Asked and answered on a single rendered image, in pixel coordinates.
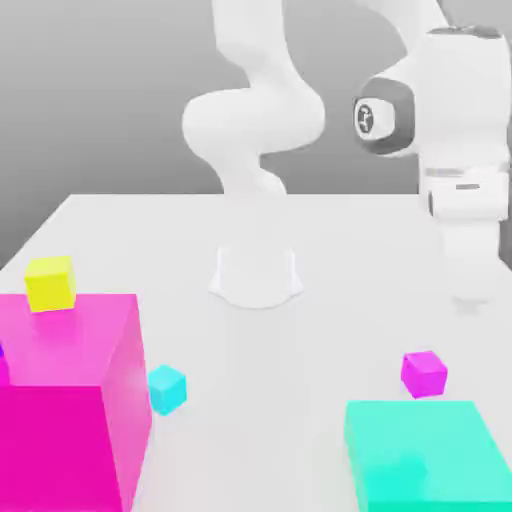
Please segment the small magenta cube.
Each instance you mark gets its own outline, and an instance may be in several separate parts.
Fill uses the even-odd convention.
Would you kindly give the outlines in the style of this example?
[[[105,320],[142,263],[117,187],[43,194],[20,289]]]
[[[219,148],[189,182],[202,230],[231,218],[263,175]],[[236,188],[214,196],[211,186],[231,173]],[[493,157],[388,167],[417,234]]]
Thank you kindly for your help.
[[[406,353],[403,357],[401,380],[415,399],[442,395],[447,375],[446,365],[431,350]]]

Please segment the large turquoise box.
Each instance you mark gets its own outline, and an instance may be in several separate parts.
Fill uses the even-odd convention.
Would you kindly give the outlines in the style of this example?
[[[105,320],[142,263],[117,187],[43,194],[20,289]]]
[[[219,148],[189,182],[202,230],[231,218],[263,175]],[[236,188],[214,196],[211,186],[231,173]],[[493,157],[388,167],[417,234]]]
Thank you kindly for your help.
[[[512,471],[470,401],[347,403],[358,512],[512,512]]]

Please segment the large pink box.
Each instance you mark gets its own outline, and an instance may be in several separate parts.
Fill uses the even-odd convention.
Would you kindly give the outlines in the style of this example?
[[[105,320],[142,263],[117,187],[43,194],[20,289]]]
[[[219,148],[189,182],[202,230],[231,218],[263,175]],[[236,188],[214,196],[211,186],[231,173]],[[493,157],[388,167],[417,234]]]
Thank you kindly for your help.
[[[0,295],[0,512],[131,512],[152,413],[137,298]]]

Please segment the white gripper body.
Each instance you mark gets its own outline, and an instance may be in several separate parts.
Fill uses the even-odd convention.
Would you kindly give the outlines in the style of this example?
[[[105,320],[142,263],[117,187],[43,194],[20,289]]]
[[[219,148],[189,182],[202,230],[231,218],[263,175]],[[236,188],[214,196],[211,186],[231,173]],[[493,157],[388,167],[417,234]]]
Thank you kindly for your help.
[[[497,288],[499,223],[439,221],[452,295],[456,299],[491,299]]]

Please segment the small yellow cube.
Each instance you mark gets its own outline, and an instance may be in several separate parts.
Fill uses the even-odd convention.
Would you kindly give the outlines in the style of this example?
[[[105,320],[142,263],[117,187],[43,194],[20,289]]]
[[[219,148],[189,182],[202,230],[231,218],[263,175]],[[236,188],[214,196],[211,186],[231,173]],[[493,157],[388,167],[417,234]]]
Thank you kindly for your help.
[[[74,308],[76,280],[70,256],[31,259],[24,281],[32,313]]]

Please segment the small cyan cube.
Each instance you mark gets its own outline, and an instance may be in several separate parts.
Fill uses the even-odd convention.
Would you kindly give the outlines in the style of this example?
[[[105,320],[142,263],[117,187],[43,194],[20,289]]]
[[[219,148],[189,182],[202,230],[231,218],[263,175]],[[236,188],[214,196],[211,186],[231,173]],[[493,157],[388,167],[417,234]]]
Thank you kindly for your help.
[[[187,400],[185,375],[168,365],[152,370],[148,385],[152,409],[162,416],[170,414]]]

